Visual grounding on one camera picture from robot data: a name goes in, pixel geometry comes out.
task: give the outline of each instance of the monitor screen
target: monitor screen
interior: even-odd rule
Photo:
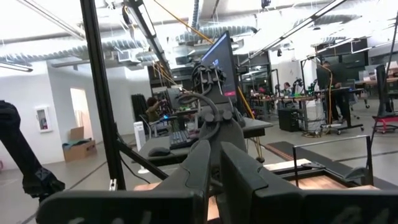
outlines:
[[[228,31],[211,46],[204,56],[202,56],[201,64],[206,66],[215,65],[225,72],[227,78],[222,86],[223,93],[224,96],[228,96],[231,101],[235,103],[238,81],[232,54],[231,39]]]

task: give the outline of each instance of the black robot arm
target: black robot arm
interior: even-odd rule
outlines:
[[[21,133],[21,118],[17,108],[3,100],[0,101],[0,141],[21,170],[24,178],[24,192],[43,201],[49,195],[65,189],[65,184],[46,168],[39,160]]]

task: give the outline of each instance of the floor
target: floor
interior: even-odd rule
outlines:
[[[363,123],[365,131],[351,129],[343,132],[341,136],[335,134],[322,136],[322,138],[305,138],[301,133],[287,133],[281,131],[277,121],[275,126],[266,129],[266,136],[261,137],[261,143],[267,144],[278,141],[288,141],[292,144],[305,144],[317,141],[327,141],[348,136],[356,136],[359,134],[370,134],[371,126],[374,124],[371,116],[376,114],[378,101],[369,101],[371,107],[366,109],[363,101],[354,106],[354,112],[360,115],[361,119],[355,119],[353,123]],[[318,116],[318,111],[310,111],[313,116]],[[378,178],[389,181],[398,185],[398,175],[393,171],[397,167],[398,148],[394,146],[397,140],[396,133],[376,134],[373,144],[373,163],[374,175]],[[133,142],[132,136],[125,136],[126,142]],[[334,142],[333,144],[325,144],[322,147],[306,147],[308,150],[314,151],[330,159],[340,161],[351,167],[365,165],[365,141],[364,139],[355,139],[350,141]],[[273,164],[282,162],[283,160],[269,151],[263,150],[263,156],[266,159],[265,164]],[[256,157],[254,143],[249,141],[249,154]],[[139,166],[131,164],[130,159],[124,157],[127,164],[134,172],[139,170]],[[71,163],[48,164],[45,166],[51,170],[58,179],[66,183],[67,189],[72,190],[108,190],[109,174],[108,166],[102,145],[98,145],[98,155],[85,159],[83,161],[75,161]],[[174,166],[162,167],[166,173],[170,174],[175,169]],[[135,185],[144,184],[129,173],[124,167],[124,176],[128,189],[133,189]],[[152,174],[143,174],[141,177],[149,182],[158,182],[159,179]],[[3,224],[11,223],[35,223],[34,213],[37,209],[37,200],[31,199],[24,194],[22,189],[22,175],[19,170],[6,170],[0,173],[0,222]]]

